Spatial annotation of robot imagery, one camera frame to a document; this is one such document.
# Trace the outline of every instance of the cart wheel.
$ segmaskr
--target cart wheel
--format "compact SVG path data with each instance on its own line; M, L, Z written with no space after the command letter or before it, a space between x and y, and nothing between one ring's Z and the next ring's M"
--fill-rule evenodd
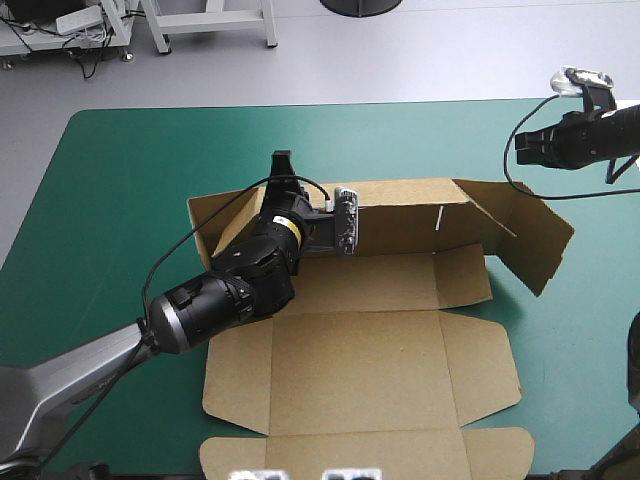
M15 62L13 60L8 60L6 58L2 59L1 65L2 65L2 70L7 72L9 70L13 70L14 68L16 68Z
M120 55L120 60L124 63L133 63L136 59L135 55L127 50L126 48L122 49L122 55Z
M160 55L170 55L171 52L173 52L173 50L171 50L171 38L167 34L162 35L162 37L164 38L167 47L169 47L169 50L167 50L166 52L160 52Z

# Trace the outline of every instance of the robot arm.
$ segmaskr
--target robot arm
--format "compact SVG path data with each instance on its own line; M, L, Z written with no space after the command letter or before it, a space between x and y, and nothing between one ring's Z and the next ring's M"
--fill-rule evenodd
M271 176L294 175L275 152ZM357 194L336 189L335 209L314 209L297 180L272 178L249 236L213 258L211 271L152 300L148 341L132 324L32 368L0 366L0 478L33 476L66 434L69 413L157 353L183 353L214 335L268 318L294 297L306 252L355 252Z

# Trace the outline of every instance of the gray floor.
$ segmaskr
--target gray floor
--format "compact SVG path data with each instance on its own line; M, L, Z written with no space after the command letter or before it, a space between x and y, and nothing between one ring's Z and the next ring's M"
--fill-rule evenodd
M199 5L162 5L185 3ZM317 0L274 4L276 49L258 31L224 32L175 37L161 57L141 21L135 62L103 64L89 82L60 54L0 72L0 262L79 110L541 97L567 63L605 70L618 98L640 98L640 1L405 0L369 19Z

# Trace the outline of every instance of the cardboard flap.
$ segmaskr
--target cardboard flap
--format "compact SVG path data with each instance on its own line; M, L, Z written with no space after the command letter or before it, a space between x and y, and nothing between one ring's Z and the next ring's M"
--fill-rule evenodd
M227 330L209 343L202 406L214 417L269 433L273 320Z
M491 300L491 285L482 245L469 245L434 255L439 308Z
M220 234L220 239L218 240L213 255L217 255L224 250L227 245L229 245L260 212L262 199L264 198L264 188L255 189L254 192L248 193L247 197L248 198L243 207Z
M450 178L406 178L400 180L371 180L364 182L324 183L333 194L336 187L346 186L358 192L360 207L384 205L447 205L467 203L469 199ZM323 197L315 188L307 188L314 207L324 205Z
M385 480L472 480L462 434L453 429L209 439L200 461L208 480L227 480L245 465L285 470L292 480L320 480L329 468L380 468Z
M229 207L224 209L215 219L204 225L195 234L196 247L200 254L202 264L206 269L211 268L210 255L216 249L218 241L222 235L222 232L227 228L227 225L231 223L238 213L244 208L246 203L254 198L258 189L247 192L247 194L240 197L233 202ZM238 192L226 192L216 195L205 195L202 197L190 198L187 201L189 209L189 218L191 225L195 226L202 222L207 215L212 214L218 208L222 207L225 203L233 198Z
M522 480L529 473L535 444L523 428L465 430L463 436L473 480Z
M447 271L454 266L456 272ZM296 297L281 314L434 310L491 298L480 246L436 255L307 258L293 283Z
M457 428L438 312L278 318L272 371L272 436Z
M200 446L200 464L208 480L228 480L237 470L262 470L266 438L209 438Z
M515 237L503 235L495 253L529 290L540 295L562 261L573 227L542 200L523 195L507 183L455 182L515 233Z
M518 372L502 325L444 312L440 325L460 426L520 401Z

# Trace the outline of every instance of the power strip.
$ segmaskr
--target power strip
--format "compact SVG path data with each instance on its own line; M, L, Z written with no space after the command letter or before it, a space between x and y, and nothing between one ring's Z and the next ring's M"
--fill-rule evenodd
M95 27L103 22L102 8L99 5L94 5L69 15L58 17L56 19L56 28L60 35L68 35L86 28Z

